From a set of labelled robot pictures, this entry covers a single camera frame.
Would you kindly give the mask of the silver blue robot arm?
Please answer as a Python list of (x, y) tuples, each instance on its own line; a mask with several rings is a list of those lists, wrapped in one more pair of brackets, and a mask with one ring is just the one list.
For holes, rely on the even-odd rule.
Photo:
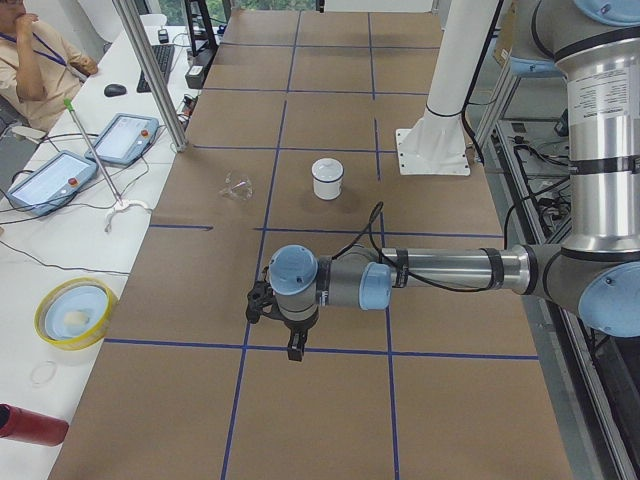
[(281, 321), (303, 358), (322, 306), (383, 310), (394, 289), (508, 289), (553, 302), (613, 337), (639, 333), (639, 5), (523, 1), (513, 50), (551, 60), (568, 91), (571, 232), (559, 244), (501, 250), (381, 249), (352, 242), (330, 257), (276, 251), (246, 317)]

